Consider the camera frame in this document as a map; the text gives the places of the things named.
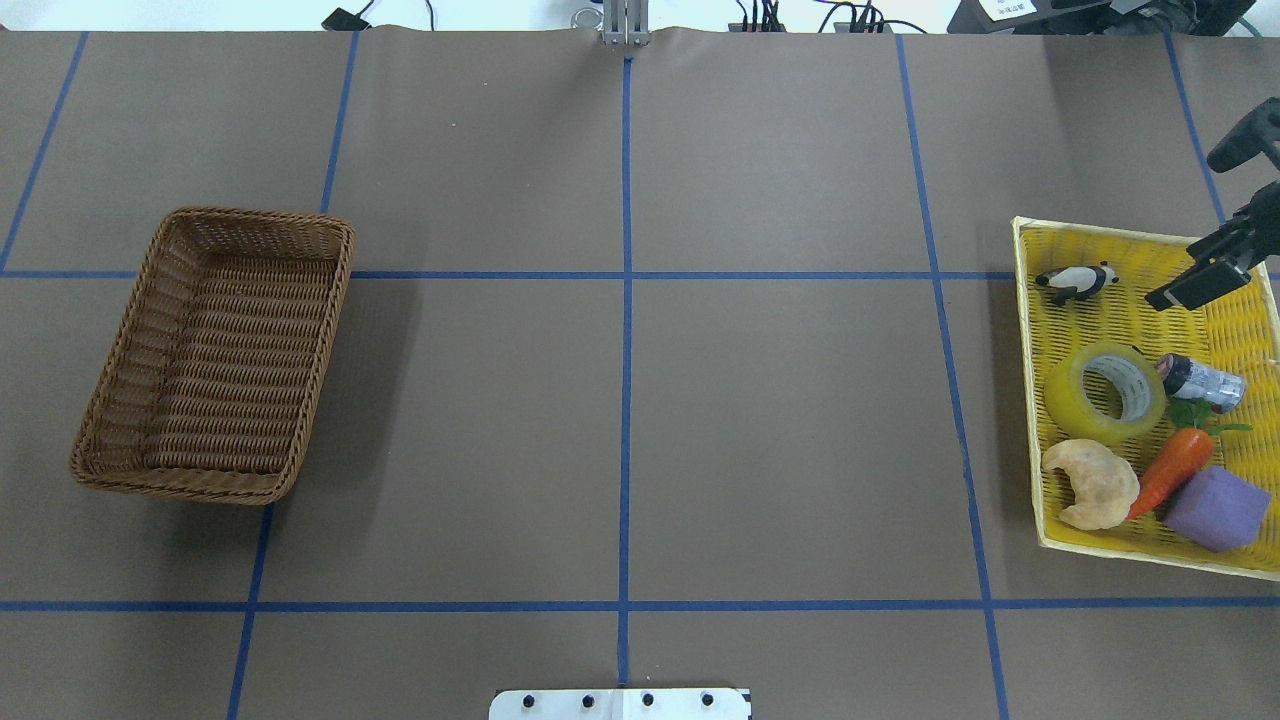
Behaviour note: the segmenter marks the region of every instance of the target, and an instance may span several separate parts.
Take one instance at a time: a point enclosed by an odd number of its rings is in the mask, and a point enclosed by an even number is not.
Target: wicker basket
[[[1190,265],[1189,242],[1192,238],[1014,219],[1036,529],[1044,547],[1280,580],[1280,501],[1271,502],[1257,542],[1211,552],[1165,527],[1160,521],[1162,507],[1110,530],[1078,530],[1059,520],[1059,512],[1074,502],[1066,477],[1041,470],[1041,452],[1068,438],[1044,409],[1044,375],[1085,345],[1110,340],[1133,345],[1151,360],[1178,352],[1243,375],[1248,392],[1226,418],[1252,423],[1253,432],[1222,433],[1213,464],[1280,497],[1280,320],[1266,266],[1253,270],[1248,286],[1199,310],[1157,313],[1143,296]],[[1055,307],[1034,287],[1036,275],[1051,268],[1101,260],[1110,261],[1121,281],[1084,302]],[[1107,402],[1103,387],[1085,387],[1094,404]],[[1171,432],[1165,419],[1152,433],[1112,450],[1140,474]]]
[[[337,218],[169,214],[147,250],[70,470],[84,486],[264,505],[298,477],[351,278]]]

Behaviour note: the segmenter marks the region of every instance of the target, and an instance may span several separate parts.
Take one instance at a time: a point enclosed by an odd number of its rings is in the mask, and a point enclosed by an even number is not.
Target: white label
[[[1020,18],[1036,12],[1032,0],[978,0],[987,17],[1000,22]]]

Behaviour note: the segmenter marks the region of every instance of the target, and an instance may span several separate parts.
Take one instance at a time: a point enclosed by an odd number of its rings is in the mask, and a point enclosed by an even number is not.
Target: brown wicker basket
[[[156,231],[81,424],[84,486],[265,505],[293,487],[351,279],[337,218],[182,208]]]

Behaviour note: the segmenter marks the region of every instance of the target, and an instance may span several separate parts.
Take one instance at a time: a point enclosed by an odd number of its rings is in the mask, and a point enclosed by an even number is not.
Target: toy panda
[[[1117,282],[1120,278],[1105,260],[1097,265],[1074,265],[1036,275],[1036,284],[1057,291],[1050,302],[1059,307],[1066,305],[1068,300],[1093,297],[1100,290]]]

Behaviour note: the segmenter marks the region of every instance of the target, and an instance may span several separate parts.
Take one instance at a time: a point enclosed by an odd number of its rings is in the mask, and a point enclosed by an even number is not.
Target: purple sponge
[[[1165,524],[1213,552],[1252,544],[1271,493],[1224,468],[1206,468],[1174,497]]]

